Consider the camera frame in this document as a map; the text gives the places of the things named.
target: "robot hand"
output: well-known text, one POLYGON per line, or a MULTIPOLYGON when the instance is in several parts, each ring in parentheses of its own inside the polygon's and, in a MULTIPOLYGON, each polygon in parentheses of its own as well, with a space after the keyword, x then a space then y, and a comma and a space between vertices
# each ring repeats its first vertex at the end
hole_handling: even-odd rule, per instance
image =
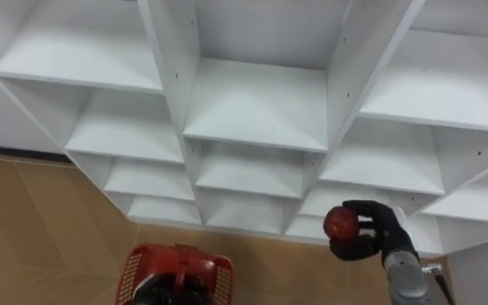
POLYGON ((359 229, 372 230, 349 241, 330 240, 330 250, 341 260, 355 261, 381 252, 381 262, 389 281, 389 295, 394 305, 432 305, 429 286, 419 265, 409 234, 400 226, 394 211, 370 200, 342 203, 358 216, 372 219, 359 221, 359 229))
POLYGON ((409 252, 418 260, 419 255, 413 247, 412 239, 400 226, 393 210, 384 204, 371 200, 350 200, 342 203, 353 209, 357 215, 372 219, 359 221, 360 229, 373 230, 374 235, 361 234, 350 241, 330 240, 330 250, 339 259, 354 261, 369 258, 381 252, 381 262, 393 252, 409 252))

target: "red plastic basket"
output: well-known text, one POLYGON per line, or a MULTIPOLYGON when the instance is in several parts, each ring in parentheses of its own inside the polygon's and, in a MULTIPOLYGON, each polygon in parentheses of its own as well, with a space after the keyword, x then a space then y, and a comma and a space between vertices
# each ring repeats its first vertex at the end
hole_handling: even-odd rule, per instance
POLYGON ((139 284, 149 275, 162 273, 176 273, 175 290, 182 288, 185 275, 195 275, 208 288, 213 305, 230 305, 234 276, 228 258, 191 246, 153 244, 131 251, 119 278, 115 305, 131 305, 139 284))

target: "cubby compartment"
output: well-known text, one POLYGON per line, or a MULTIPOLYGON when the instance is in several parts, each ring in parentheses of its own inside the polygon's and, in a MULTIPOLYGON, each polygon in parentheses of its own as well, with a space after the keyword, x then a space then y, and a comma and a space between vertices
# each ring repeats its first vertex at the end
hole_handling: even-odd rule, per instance
POLYGON ((105 191, 195 200, 184 165, 81 152, 71 152, 70 156, 105 191))
POLYGON ((127 218, 140 224, 200 225, 201 217, 194 202, 162 197, 108 193, 127 218))
POLYGON ((359 115, 488 130, 488 38, 409 31, 359 115))
POLYGON ((162 95, 36 80, 2 82, 65 150, 184 163, 162 95))
POLYGON ((93 90, 65 148, 184 163, 167 102, 149 93, 93 90))
POLYGON ((1 31, 8 32, 4 37, 8 40, 0 42, 0 76, 140 92, 162 91, 137 3, 16 2, 21 3, 21 8, 12 12, 0 9, 0 25, 4 24, 0 35, 1 31))
POLYGON ((394 121, 356 119, 320 179, 444 193, 430 127, 394 121))
POLYGON ((302 195, 302 153, 204 141, 197 186, 298 199, 302 195))
POLYGON ((298 200, 237 191, 200 190, 197 194, 206 225, 280 234, 295 213, 298 200))
POLYGON ((178 164, 118 158, 110 170, 104 189, 129 194, 195 200, 186 168, 178 164))
POLYGON ((488 222, 488 175, 439 199, 423 212, 488 222))
POLYGON ((326 73, 203 59, 184 135, 327 150, 326 73))

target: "apple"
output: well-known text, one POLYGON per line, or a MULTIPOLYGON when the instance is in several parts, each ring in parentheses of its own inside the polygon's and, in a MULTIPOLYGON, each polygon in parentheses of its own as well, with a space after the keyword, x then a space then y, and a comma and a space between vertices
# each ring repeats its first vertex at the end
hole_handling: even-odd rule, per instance
POLYGON ((359 235, 357 213, 350 208, 334 207, 325 216, 323 230, 331 240, 351 240, 359 235))

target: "white shelf board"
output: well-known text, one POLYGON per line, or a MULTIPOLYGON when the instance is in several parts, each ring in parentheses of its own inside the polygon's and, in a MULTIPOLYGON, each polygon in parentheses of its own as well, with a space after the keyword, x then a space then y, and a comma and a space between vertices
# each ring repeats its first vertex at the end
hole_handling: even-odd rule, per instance
POLYGON ((325 217, 336 206, 346 200, 375 200, 389 204, 390 193, 386 190, 346 183, 319 181, 310 191, 301 206, 299 214, 325 217))
POLYGON ((194 202, 161 197, 135 196, 127 217, 140 223, 147 223, 149 219, 161 219, 201 224, 197 205, 194 202))
POLYGON ((65 148, 184 163, 167 103, 149 93, 94 90, 65 148))
POLYGON ((119 158, 110 171, 104 190, 195 200, 186 168, 180 164, 119 158))
POLYGON ((488 222, 488 175, 433 203, 423 212, 488 222))
POLYGON ((404 220, 403 227, 412 237, 419 255, 433 258, 444 254, 437 217, 413 215, 404 220))
POLYGON ((402 122, 356 119, 320 179, 444 193, 430 127, 402 122))
POLYGON ((0 76, 161 92, 136 3, 41 0, 0 58, 0 76))
POLYGON ((324 71, 203 59, 184 135, 327 150, 324 71))
POLYGON ((202 191, 206 225, 263 233, 281 233, 287 199, 227 191, 202 191))
POLYGON ((287 236, 298 236, 328 241, 323 231, 323 217, 297 215, 287 229, 287 236))
POLYGON ((98 188, 107 183, 114 158, 80 152, 69 152, 69 157, 98 188))
POLYGON ((409 31, 359 115, 488 130, 488 38, 409 31))
POLYGON ((204 142, 197 186, 300 198, 302 153, 204 142))

